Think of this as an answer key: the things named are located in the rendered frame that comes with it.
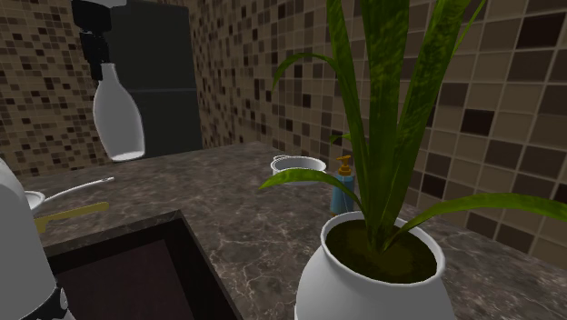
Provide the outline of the dark sink basin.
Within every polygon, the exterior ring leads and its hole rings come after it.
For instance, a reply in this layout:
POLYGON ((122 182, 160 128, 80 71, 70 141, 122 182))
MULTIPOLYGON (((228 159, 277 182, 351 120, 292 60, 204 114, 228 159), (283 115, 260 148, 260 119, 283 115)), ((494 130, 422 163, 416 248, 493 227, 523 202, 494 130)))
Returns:
POLYGON ((45 253, 76 320, 243 320, 179 210, 45 253))

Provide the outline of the green plant in white pot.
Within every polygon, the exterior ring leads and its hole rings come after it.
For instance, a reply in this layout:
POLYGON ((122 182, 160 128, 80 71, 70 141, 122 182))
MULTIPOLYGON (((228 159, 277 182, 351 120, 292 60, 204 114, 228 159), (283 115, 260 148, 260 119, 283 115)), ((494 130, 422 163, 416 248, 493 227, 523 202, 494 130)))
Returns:
POLYGON ((567 222, 567 205, 537 196, 477 194, 399 216, 424 129, 446 69, 470 27, 471 0, 436 0, 406 93, 400 90, 410 0, 360 0, 370 72, 369 119, 360 110, 341 0, 326 0, 333 53, 353 151, 345 172, 358 208, 328 220, 298 285, 294 320, 454 320, 443 285, 445 257, 424 221, 480 207, 511 208, 567 222))

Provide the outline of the white bottle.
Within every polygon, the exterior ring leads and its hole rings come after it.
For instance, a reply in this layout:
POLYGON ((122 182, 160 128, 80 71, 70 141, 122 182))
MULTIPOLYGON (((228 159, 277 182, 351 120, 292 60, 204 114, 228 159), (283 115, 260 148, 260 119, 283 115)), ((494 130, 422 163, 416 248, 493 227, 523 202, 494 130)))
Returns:
POLYGON ((140 158, 145 153, 142 118, 134 99, 121 85, 112 63, 101 64, 102 80, 94 95, 94 124, 105 152, 113 162, 140 158))

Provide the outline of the blue soap dispenser yellow pump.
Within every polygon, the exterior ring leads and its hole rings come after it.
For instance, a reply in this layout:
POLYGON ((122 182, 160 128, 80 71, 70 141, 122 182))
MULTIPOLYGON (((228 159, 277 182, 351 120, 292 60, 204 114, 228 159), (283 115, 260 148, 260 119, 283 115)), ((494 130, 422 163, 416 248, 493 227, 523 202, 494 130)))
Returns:
MULTIPOLYGON (((349 166, 350 155, 337 157, 337 160, 342 164, 338 169, 335 177, 342 182, 349 191, 354 190, 355 176, 352 173, 352 168, 349 166)), ((346 194, 341 188, 335 187, 333 189, 333 197, 330 205, 330 210, 334 215, 340 215, 353 211, 353 199, 346 194)))

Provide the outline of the dark refrigerator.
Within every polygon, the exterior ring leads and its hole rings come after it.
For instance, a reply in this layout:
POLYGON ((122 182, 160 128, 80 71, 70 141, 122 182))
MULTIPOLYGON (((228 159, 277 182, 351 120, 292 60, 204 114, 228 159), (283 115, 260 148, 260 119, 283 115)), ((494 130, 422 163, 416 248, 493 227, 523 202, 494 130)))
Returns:
POLYGON ((111 9, 111 61, 141 113, 145 157, 203 148, 185 6, 127 0, 111 9))

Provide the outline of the white cooking pot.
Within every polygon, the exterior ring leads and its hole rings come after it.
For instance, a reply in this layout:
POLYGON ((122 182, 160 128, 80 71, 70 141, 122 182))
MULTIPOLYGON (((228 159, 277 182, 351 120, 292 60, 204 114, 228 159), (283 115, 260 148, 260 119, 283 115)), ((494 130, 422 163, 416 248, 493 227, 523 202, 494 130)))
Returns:
POLYGON ((326 174, 326 164, 322 160, 303 155, 276 155, 270 167, 273 175, 289 169, 310 169, 326 174))

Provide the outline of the yellow spatula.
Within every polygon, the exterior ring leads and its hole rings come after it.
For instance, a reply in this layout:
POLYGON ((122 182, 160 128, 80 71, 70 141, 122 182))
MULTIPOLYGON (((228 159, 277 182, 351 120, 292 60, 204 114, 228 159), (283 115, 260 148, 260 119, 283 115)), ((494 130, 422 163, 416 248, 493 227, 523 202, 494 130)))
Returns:
POLYGON ((81 215, 88 215, 91 213, 102 212, 106 211, 109 208, 109 204, 107 202, 96 203, 92 205, 86 205, 83 207, 78 207, 75 209, 71 209, 68 211, 63 211, 57 214, 46 215, 39 218, 35 218, 35 226, 37 232, 42 234, 45 232, 46 226, 51 221, 62 220, 71 217, 77 217, 81 215))

